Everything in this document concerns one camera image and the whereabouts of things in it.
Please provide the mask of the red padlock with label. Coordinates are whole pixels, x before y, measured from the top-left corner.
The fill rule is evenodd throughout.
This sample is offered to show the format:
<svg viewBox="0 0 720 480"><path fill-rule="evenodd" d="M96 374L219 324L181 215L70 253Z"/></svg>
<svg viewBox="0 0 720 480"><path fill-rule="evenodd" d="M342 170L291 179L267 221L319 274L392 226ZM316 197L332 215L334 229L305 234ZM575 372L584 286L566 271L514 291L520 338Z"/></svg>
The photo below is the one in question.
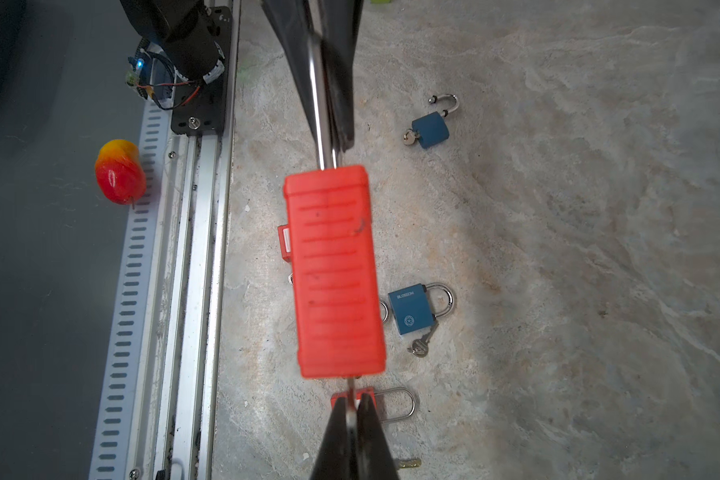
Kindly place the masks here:
<svg viewBox="0 0 720 480"><path fill-rule="evenodd" d="M385 424L398 423L411 419L418 410L417 395L405 386L388 389L365 387L356 391L356 404L364 395L368 395L374 403L380 422Z"/></svg>

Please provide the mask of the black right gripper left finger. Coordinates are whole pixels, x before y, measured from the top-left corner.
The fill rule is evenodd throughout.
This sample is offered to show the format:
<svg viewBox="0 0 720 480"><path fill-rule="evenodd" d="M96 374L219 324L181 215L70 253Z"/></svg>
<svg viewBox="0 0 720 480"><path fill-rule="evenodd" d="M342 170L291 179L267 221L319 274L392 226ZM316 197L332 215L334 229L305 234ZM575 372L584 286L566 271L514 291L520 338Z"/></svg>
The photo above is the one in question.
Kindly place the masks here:
<svg viewBox="0 0 720 480"><path fill-rule="evenodd" d="M346 426L347 401L339 398L332 409L311 480L346 480L349 478L349 449Z"/></svg>

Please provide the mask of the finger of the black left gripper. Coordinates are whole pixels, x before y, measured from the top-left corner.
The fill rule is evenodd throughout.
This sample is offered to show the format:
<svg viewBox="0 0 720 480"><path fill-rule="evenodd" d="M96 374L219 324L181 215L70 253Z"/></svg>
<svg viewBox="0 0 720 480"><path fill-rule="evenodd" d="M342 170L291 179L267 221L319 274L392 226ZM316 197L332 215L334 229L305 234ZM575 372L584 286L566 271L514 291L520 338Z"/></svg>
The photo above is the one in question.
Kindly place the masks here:
<svg viewBox="0 0 720 480"><path fill-rule="evenodd" d="M262 0L261 7L283 50L315 143L318 143L310 77L310 40L314 33L308 1Z"/></svg>
<svg viewBox="0 0 720 480"><path fill-rule="evenodd" d="M320 0L318 5L336 146L345 152L355 139L353 65L363 1Z"/></svg>

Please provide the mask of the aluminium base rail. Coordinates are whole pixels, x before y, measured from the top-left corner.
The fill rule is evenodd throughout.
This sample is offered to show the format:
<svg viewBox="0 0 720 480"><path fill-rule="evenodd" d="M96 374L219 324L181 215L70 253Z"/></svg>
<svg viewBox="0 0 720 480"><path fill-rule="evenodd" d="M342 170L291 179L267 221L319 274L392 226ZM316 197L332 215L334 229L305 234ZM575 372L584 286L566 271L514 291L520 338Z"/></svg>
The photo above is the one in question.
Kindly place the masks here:
<svg viewBox="0 0 720 480"><path fill-rule="evenodd" d="M234 86L217 133L145 108L147 190L129 213L89 475L207 479L215 432Z"/></svg>

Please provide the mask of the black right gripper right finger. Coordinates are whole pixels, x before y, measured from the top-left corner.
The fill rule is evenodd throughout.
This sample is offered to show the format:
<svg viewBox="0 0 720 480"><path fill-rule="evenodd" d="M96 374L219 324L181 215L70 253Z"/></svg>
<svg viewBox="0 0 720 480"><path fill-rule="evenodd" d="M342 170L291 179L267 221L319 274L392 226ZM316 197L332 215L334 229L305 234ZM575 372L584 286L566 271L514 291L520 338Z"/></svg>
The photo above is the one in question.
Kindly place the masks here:
<svg viewBox="0 0 720 480"><path fill-rule="evenodd" d="M355 478L362 480L398 480L373 399L363 394L356 410Z"/></svg>

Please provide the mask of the blue padlock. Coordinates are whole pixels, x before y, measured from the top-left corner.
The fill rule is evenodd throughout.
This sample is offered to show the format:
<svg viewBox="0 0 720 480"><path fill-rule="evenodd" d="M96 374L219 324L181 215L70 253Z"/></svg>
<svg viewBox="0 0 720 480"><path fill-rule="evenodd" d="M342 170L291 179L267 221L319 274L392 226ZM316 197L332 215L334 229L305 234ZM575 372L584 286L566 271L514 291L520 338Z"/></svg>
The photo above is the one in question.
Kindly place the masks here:
<svg viewBox="0 0 720 480"><path fill-rule="evenodd" d="M458 96L434 94L429 97L428 104L437 106L438 109L412 121L402 136L404 145L412 146L418 143L422 149L429 149L449 138L450 132L445 119L459 108Z"/></svg>
<svg viewBox="0 0 720 480"><path fill-rule="evenodd" d="M434 309L429 297L431 291L440 291L445 295L443 309ZM455 294L446 284L419 283L390 292L386 299L381 299L381 318L383 323L393 319L401 336L426 330L408 347L408 351L417 358L425 358L429 354L429 344L440 325L440 319L448 316L455 304Z"/></svg>

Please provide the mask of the red yellow mango toy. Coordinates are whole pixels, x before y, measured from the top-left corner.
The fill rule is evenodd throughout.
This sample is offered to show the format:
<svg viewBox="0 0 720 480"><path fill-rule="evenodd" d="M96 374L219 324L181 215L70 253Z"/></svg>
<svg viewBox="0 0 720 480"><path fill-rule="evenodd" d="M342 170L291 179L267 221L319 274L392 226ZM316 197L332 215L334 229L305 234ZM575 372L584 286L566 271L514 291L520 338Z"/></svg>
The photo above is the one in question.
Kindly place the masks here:
<svg viewBox="0 0 720 480"><path fill-rule="evenodd" d="M138 146L127 140L111 140L99 151L94 165L102 194L119 205L134 205L146 192L146 175Z"/></svg>

